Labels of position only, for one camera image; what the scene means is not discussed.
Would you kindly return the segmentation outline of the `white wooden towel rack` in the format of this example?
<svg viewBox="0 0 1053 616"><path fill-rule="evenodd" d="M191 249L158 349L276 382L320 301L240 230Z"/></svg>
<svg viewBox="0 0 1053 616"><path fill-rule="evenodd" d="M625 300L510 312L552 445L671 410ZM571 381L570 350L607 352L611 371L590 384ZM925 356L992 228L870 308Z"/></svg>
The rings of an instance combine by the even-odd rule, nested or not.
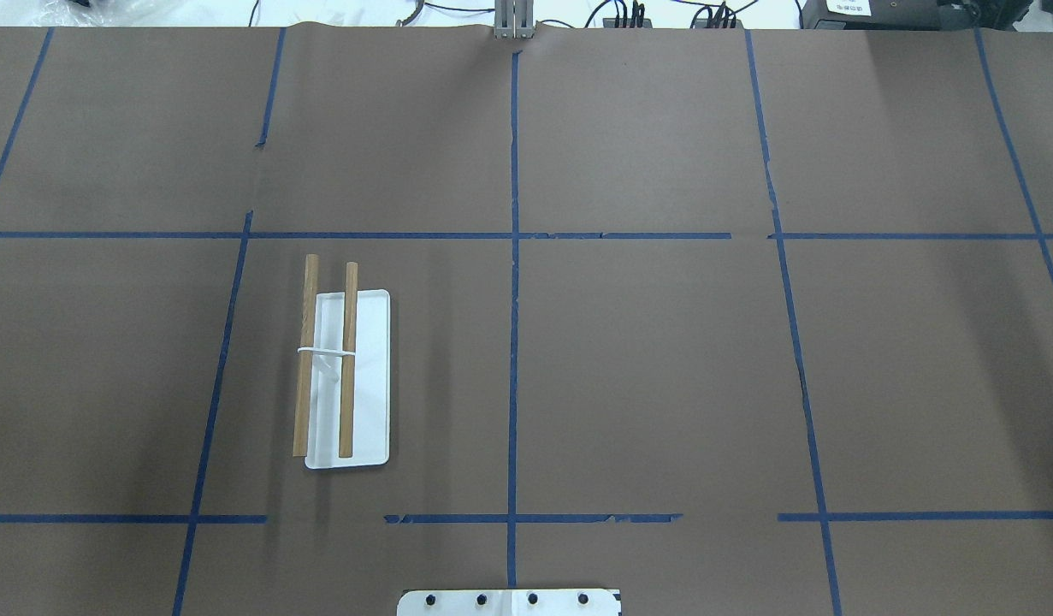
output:
<svg viewBox="0 0 1053 616"><path fill-rule="evenodd" d="M319 257L307 254L296 353L293 456L307 471L385 465L392 456L392 296L345 287L323 293Z"/></svg>

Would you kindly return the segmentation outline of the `brown paper table cover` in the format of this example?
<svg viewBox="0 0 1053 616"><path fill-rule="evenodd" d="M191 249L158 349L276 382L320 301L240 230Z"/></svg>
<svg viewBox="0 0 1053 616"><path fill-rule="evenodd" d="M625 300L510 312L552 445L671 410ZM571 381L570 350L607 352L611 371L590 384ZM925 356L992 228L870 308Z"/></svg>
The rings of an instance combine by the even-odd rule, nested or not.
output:
<svg viewBox="0 0 1053 616"><path fill-rule="evenodd" d="M0 28L0 615L553 587L1053 615L1053 34Z"/></svg>

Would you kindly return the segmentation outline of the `black computer box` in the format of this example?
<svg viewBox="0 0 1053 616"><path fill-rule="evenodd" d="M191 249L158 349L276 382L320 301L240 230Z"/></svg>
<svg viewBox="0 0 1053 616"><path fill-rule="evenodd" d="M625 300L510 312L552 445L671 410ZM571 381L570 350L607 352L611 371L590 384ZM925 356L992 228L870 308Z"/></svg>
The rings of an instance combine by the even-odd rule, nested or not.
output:
<svg viewBox="0 0 1053 616"><path fill-rule="evenodd" d="M1011 29L1031 1L804 1L804 29Z"/></svg>

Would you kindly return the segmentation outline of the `aluminium frame post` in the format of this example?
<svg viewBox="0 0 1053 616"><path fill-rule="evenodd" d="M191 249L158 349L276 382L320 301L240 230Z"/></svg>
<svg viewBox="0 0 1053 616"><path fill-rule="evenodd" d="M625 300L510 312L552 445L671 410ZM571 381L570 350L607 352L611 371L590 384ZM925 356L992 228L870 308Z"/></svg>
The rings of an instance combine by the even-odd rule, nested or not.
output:
<svg viewBox="0 0 1053 616"><path fill-rule="evenodd" d="M494 37L496 39L532 39L536 33L533 0L496 0L494 3Z"/></svg>

